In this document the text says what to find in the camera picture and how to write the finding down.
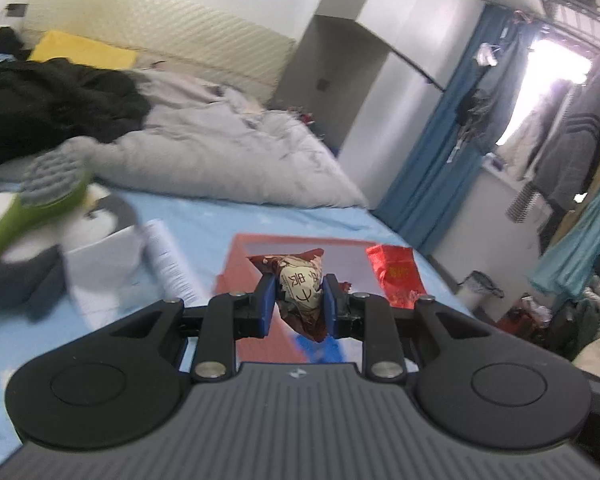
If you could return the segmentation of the grey white penguin plush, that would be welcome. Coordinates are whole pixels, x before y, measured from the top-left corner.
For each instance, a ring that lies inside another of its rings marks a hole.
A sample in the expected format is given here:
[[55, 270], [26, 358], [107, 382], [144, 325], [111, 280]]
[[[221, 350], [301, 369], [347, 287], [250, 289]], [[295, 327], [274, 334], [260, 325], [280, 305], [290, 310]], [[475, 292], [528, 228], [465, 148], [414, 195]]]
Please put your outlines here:
[[0, 312], [19, 313], [38, 322], [47, 318], [68, 287], [62, 241], [73, 233], [106, 236], [138, 226], [135, 209], [96, 184], [87, 203], [64, 218], [24, 234], [0, 257]]

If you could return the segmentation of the brown printed snack packet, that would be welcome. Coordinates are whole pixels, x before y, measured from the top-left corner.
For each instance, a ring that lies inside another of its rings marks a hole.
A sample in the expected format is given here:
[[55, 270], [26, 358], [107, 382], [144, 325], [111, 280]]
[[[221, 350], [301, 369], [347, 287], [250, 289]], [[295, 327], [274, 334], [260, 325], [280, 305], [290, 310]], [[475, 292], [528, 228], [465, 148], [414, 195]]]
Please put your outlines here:
[[249, 261], [276, 277], [276, 304], [282, 320], [296, 333], [322, 342], [327, 337], [323, 313], [323, 248], [291, 255], [255, 255]]

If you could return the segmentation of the white trash bin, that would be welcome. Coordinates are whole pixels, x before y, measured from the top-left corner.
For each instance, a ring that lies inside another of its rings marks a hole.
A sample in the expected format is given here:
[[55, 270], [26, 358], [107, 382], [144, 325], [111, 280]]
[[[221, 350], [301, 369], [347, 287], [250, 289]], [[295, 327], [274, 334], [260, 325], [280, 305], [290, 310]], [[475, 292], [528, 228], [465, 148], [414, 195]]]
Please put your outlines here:
[[504, 292], [480, 271], [472, 271], [459, 285], [455, 297], [471, 312], [475, 312], [489, 298], [504, 298]]

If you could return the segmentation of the red envelope packet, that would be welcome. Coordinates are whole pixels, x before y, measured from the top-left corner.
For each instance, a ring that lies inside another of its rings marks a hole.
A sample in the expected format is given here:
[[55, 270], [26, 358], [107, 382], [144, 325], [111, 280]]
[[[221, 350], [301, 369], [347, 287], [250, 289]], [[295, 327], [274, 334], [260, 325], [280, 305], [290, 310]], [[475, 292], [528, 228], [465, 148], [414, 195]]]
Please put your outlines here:
[[376, 280], [391, 307], [413, 310], [420, 296], [426, 295], [411, 247], [375, 245], [366, 256]]

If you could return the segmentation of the pink cardboard shoe box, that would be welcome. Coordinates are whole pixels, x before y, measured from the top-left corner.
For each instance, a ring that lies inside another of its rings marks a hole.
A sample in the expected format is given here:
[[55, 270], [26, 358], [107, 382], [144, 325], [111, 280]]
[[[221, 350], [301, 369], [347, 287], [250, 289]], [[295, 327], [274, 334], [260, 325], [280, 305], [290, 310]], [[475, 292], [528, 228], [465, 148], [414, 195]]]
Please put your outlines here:
[[[371, 242], [333, 237], [300, 237], [263, 234], [234, 236], [224, 268], [216, 279], [215, 291], [251, 292], [261, 275], [272, 269], [266, 259], [271, 256], [300, 255], [321, 249], [322, 268], [336, 275], [338, 281], [350, 285], [351, 292], [379, 295], [381, 289], [366, 255]], [[294, 332], [273, 312], [268, 336], [248, 338], [236, 344], [240, 362], [304, 363], [311, 360], [350, 361], [362, 359], [361, 344], [353, 339], [324, 340], [314, 344]]]

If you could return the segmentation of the green massage brush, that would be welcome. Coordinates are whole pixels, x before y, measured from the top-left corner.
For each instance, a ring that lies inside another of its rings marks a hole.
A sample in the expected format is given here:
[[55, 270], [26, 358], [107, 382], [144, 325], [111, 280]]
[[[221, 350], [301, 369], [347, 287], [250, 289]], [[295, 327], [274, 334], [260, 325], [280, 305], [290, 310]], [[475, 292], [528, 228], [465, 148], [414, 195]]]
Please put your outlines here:
[[81, 157], [61, 150], [38, 156], [17, 192], [0, 193], [0, 257], [27, 232], [81, 206], [90, 183]]

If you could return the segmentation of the blue curtain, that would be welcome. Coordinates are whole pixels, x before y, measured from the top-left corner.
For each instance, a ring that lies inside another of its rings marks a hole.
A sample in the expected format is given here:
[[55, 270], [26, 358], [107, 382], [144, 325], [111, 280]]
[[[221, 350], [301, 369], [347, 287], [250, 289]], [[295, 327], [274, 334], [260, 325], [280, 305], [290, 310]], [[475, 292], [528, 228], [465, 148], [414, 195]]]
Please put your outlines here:
[[484, 155], [512, 118], [540, 23], [484, 7], [424, 131], [374, 210], [407, 244], [430, 255], [476, 182]]

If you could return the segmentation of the grey duvet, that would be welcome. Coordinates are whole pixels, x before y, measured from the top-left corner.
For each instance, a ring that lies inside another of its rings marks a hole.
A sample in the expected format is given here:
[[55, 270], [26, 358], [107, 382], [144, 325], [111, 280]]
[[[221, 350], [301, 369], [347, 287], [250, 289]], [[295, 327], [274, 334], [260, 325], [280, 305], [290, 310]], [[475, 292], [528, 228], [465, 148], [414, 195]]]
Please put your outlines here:
[[115, 185], [157, 194], [300, 208], [365, 207], [336, 158], [299, 119], [227, 84], [166, 70], [128, 73], [151, 110], [111, 143], [63, 147]]

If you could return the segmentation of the black clothing pile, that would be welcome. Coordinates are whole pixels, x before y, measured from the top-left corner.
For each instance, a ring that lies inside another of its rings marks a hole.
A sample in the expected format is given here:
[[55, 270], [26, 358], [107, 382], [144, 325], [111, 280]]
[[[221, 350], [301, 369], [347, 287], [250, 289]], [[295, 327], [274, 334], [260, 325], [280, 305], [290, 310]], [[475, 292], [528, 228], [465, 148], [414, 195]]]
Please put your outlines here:
[[33, 49], [0, 28], [0, 166], [77, 136], [111, 143], [143, 127], [150, 104], [128, 70], [29, 61]]

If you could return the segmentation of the yellow pillow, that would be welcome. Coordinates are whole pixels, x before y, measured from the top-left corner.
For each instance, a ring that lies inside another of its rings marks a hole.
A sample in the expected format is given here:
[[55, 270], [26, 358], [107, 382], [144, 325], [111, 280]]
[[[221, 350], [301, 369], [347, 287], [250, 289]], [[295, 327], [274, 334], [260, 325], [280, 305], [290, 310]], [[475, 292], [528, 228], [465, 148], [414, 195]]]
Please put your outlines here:
[[50, 30], [34, 47], [29, 61], [46, 62], [54, 58], [65, 58], [73, 64], [101, 70], [128, 70], [135, 65], [137, 53], [59, 30]]

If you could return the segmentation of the white wardrobe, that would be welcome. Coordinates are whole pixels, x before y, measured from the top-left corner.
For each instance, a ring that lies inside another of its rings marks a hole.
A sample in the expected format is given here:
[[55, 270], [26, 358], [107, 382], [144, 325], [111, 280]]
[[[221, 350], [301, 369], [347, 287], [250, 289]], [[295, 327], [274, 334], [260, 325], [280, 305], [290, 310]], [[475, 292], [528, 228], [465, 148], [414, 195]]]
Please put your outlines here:
[[316, 121], [377, 207], [443, 96], [482, 0], [322, 0], [273, 102]]

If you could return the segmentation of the cream quilted headboard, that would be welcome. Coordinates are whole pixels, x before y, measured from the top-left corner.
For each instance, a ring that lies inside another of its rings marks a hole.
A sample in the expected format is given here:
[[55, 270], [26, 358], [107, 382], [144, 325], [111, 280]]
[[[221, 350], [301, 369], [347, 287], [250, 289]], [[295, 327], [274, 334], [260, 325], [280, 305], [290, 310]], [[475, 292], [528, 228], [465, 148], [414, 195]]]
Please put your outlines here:
[[29, 0], [23, 38], [35, 44], [52, 29], [173, 63], [262, 102], [296, 48], [274, 30], [187, 0]]

